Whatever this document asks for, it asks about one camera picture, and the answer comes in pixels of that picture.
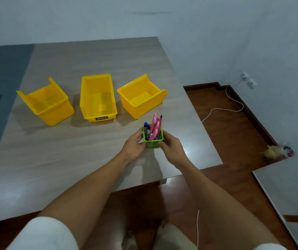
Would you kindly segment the person's right hand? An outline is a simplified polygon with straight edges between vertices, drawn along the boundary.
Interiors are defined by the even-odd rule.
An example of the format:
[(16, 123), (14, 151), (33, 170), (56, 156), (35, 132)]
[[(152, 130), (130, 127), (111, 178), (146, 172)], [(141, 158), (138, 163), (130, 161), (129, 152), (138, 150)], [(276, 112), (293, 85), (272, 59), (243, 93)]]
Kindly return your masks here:
[(185, 154), (180, 140), (165, 130), (163, 130), (163, 134), (164, 139), (168, 140), (168, 148), (163, 150), (164, 155), (177, 169), (182, 168), (188, 162), (188, 157)]

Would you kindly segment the person's legs in light trousers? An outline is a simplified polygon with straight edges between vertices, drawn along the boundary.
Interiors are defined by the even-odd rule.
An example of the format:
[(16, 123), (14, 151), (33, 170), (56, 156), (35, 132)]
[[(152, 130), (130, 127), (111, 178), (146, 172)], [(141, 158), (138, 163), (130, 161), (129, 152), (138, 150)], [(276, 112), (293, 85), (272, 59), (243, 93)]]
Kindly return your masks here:
[[(125, 234), (121, 247), (122, 250), (139, 250), (133, 231)], [(163, 222), (156, 232), (152, 250), (198, 250), (198, 248), (175, 225)]]

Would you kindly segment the person's left forearm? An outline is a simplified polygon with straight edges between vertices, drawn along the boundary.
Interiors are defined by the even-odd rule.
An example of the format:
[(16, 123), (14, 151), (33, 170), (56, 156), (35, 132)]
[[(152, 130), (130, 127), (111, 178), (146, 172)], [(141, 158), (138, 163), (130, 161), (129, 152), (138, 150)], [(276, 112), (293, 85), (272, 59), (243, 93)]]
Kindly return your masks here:
[(119, 152), (107, 164), (81, 179), (48, 204), (39, 217), (51, 217), (62, 222), (82, 249), (92, 233), (114, 184), (131, 157)]

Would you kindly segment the plastic bag of trash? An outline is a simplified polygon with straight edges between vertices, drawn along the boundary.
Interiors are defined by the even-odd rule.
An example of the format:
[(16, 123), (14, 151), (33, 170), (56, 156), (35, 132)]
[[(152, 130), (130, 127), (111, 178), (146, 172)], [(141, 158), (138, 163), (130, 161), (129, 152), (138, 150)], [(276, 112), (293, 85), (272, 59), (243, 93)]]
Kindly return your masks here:
[(268, 145), (267, 149), (260, 154), (268, 164), (273, 164), (295, 155), (293, 149), (286, 144)]

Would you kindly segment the green pen holder cup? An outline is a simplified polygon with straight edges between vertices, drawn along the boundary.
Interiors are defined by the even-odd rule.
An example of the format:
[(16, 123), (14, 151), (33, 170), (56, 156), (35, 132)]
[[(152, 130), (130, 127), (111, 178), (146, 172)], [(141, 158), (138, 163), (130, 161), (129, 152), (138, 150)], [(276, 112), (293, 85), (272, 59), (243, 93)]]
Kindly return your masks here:
[(156, 136), (155, 139), (149, 140), (150, 134), (149, 130), (147, 129), (146, 125), (142, 126), (142, 131), (143, 131), (143, 139), (144, 142), (147, 144), (147, 148), (150, 149), (156, 149), (159, 148), (159, 142), (162, 142), (164, 140), (164, 134), (163, 134), (163, 129), (161, 127), (159, 135)]

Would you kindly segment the person's right forearm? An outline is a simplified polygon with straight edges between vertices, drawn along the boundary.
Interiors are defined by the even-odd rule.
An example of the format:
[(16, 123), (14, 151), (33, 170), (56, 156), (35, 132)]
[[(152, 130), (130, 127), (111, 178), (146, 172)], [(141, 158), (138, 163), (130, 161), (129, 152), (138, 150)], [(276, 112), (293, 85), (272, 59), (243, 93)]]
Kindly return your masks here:
[(188, 161), (179, 169), (221, 250), (253, 250), (278, 240), (250, 211)]

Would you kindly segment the yellow storage bin with label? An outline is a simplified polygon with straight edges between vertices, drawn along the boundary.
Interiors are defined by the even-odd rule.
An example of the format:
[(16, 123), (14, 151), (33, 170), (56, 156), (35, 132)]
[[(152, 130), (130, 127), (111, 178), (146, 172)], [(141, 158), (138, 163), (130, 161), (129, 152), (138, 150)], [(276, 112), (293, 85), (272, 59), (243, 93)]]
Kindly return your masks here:
[(117, 117), (117, 107), (110, 74), (83, 76), (80, 108), (84, 119), (101, 122)]

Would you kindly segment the person's white sleeve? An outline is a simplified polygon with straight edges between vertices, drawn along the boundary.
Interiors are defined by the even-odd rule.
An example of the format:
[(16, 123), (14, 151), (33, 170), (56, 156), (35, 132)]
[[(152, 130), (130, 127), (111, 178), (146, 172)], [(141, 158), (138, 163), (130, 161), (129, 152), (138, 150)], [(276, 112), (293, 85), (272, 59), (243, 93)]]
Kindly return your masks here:
[(276, 243), (264, 243), (255, 247), (253, 250), (287, 250), (287, 248)]
[(6, 250), (79, 250), (79, 247), (65, 224), (51, 217), (36, 217)]

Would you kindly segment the pink scissors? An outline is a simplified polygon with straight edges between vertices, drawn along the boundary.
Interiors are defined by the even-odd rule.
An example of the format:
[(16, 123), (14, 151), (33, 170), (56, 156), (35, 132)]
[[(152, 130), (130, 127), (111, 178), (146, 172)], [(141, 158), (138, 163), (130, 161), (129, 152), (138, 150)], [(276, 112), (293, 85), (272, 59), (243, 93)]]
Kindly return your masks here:
[(160, 130), (161, 118), (154, 113), (153, 120), (150, 126), (148, 141), (155, 140)]

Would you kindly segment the person's left hand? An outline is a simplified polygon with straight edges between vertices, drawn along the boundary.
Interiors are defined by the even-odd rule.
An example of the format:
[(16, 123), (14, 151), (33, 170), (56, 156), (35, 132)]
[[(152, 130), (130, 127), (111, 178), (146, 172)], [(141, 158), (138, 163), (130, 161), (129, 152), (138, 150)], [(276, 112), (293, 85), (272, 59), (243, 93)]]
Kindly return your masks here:
[(122, 147), (121, 155), (127, 163), (135, 161), (143, 153), (144, 150), (138, 149), (137, 144), (143, 139), (142, 127), (134, 134), (129, 136)]

